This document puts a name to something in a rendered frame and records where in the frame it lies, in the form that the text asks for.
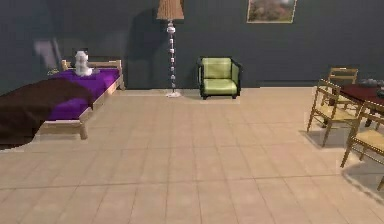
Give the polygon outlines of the floor lamp with brown shade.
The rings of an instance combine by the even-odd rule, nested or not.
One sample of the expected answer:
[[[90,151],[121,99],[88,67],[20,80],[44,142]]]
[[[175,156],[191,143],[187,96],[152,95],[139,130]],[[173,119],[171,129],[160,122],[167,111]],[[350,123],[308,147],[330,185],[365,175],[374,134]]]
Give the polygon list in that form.
[[[183,20],[184,13],[181,6],[181,0],[159,0],[157,9],[157,19],[167,22],[166,32],[169,43],[169,74],[171,81],[171,90],[166,94],[168,98],[177,98],[181,93],[176,89],[176,48],[175,48],[175,20]]]

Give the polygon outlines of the wooden bed with purple mattress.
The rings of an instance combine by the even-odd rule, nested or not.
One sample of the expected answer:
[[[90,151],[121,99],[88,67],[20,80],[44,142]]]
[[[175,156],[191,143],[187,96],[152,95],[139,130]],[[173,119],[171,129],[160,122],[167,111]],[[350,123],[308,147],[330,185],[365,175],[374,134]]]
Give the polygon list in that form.
[[[69,61],[61,62],[63,71],[54,78],[63,78],[75,87],[81,88],[85,95],[76,95],[58,104],[50,117],[42,124],[39,134],[78,134],[82,140],[87,135],[86,121],[96,112],[117,89],[124,90],[125,84],[120,60],[90,62],[94,73],[81,77]]]

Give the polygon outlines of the framed landscape picture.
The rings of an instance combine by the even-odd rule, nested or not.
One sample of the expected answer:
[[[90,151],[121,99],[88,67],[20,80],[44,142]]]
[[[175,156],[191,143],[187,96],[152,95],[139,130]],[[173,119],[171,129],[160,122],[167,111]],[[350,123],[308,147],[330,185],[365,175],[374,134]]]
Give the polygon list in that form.
[[[248,0],[247,22],[251,24],[291,24],[297,0]]]

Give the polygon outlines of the dark brown blanket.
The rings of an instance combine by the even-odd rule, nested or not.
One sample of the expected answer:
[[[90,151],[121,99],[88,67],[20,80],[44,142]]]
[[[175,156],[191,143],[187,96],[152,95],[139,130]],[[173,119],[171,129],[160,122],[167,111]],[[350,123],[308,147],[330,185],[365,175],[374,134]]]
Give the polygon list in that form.
[[[63,78],[27,84],[0,96],[0,150],[30,143],[60,103],[85,95]]]

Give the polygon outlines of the white plush toy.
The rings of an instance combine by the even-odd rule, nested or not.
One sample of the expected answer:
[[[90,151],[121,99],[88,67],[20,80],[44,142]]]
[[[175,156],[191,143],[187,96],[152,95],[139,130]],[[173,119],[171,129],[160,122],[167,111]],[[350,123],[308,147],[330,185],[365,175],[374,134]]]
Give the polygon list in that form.
[[[78,76],[90,76],[93,69],[88,66],[88,55],[85,51],[78,51],[75,55],[75,73]]]

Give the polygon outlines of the dark red dining table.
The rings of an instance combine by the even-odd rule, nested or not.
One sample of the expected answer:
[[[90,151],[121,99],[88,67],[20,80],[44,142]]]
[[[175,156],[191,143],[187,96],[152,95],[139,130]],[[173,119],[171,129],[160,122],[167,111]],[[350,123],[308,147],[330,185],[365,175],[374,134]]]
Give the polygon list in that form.
[[[348,84],[341,87],[338,102],[352,105],[357,109],[356,113],[359,113],[365,101],[371,101],[384,106],[384,90],[379,86],[362,84]]]

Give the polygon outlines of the wooden dining chair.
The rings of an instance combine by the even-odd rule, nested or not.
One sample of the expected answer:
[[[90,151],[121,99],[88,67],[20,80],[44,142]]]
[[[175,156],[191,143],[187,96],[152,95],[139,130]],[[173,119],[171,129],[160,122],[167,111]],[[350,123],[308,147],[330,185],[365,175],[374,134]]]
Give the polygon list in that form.
[[[326,145],[330,131],[335,123],[342,123],[351,127],[357,120],[357,114],[361,109],[361,105],[354,102],[352,102],[352,105],[356,108],[354,114],[348,112],[345,108],[340,108],[340,95],[340,86],[324,79],[318,81],[306,132],[310,131],[313,120],[321,123],[325,127],[322,147]]]
[[[376,126],[374,128],[368,128],[360,131],[360,122],[363,118],[375,121]],[[345,166],[351,151],[359,153],[359,160],[362,160],[364,157],[368,157],[369,159],[384,165],[384,161],[381,161],[367,153],[367,151],[372,151],[375,154],[384,157],[384,133],[379,131],[380,126],[384,127],[384,105],[380,105],[372,101],[365,101],[348,136],[346,150],[340,164],[341,168]]]
[[[339,86],[350,85],[356,83],[357,74],[357,68],[332,67],[327,80]]]

